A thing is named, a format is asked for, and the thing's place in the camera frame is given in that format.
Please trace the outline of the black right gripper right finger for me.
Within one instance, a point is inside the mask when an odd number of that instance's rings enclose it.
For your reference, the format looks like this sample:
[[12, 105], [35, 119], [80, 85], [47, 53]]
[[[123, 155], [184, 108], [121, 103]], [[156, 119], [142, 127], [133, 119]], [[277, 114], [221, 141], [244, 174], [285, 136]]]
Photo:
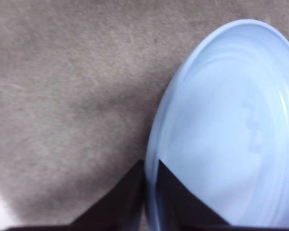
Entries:
[[158, 220], [162, 231], [288, 231], [288, 228], [230, 224], [194, 196], [161, 161], [156, 184]]

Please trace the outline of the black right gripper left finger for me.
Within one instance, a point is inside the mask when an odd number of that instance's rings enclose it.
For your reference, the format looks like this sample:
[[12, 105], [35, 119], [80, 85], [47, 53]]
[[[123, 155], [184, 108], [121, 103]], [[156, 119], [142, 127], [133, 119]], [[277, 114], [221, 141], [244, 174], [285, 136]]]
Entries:
[[11, 227], [9, 231], [137, 231], [145, 196], [144, 161], [138, 160], [98, 202], [67, 225]]

